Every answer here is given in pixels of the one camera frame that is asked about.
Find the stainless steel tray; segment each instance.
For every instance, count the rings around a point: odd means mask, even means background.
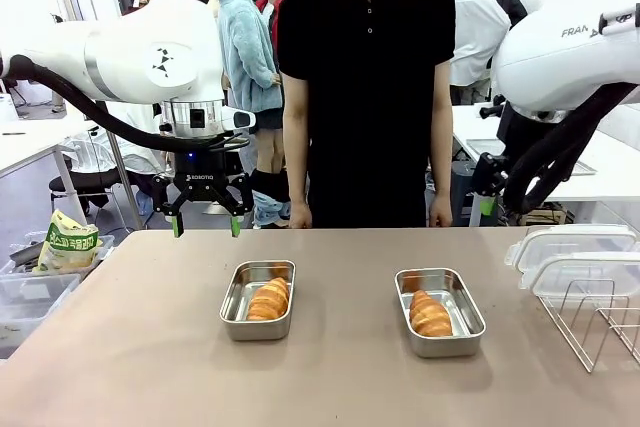
[[[289,287],[289,308],[276,320],[247,321],[249,302],[256,290],[282,277]],[[220,318],[233,340],[277,340],[289,333],[296,267],[288,260],[261,260],[240,264],[231,279]]]
[[[404,314],[411,348],[419,357],[457,357],[473,355],[487,326],[460,274],[451,269],[403,270],[396,274],[398,298]],[[453,336],[424,337],[409,322],[413,294],[424,290],[447,309]]]

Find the black t-shirt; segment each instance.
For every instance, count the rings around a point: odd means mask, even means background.
[[[454,0],[284,0],[278,22],[280,70],[308,84],[316,204],[359,212],[423,197]]]

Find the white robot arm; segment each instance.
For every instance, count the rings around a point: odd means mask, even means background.
[[[569,179],[600,120],[640,84],[638,1],[551,3],[509,32],[493,61],[505,150],[481,156],[474,192],[504,189],[505,206],[527,213]]]
[[[248,176],[227,177],[225,152],[248,144],[239,134],[226,134],[252,127],[255,116],[224,105],[222,65],[215,19],[197,0],[151,0],[114,22],[66,22],[36,38],[0,44],[0,77],[40,82],[106,130],[176,153],[175,176],[156,176],[152,184],[154,209],[171,218],[178,236],[179,209],[187,200],[219,202],[234,227],[253,208]],[[94,101],[160,103],[164,135],[139,131]],[[169,203],[171,182],[181,194]]]
[[[208,138],[255,124],[253,114],[223,105],[217,26],[198,0],[151,0],[114,22],[65,22],[36,38],[5,41],[0,77],[14,74],[17,56],[93,100],[161,103],[177,137]]]

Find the plastic bag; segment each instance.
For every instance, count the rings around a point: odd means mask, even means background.
[[[99,244],[95,225],[80,225],[56,210],[51,216],[38,266],[33,272],[73,272],[88,267],[93,262]]]

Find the container lid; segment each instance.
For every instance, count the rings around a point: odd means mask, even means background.
[[[539,297],[633,296],[640,292],[640,252],[579,252],[547,259],[522,276]]]
[[[636,234],[626,225],[556,225],[528,234],[507,251],[505,264],[520,272],[539,269],[554,255],[574,252],[626,252]]]

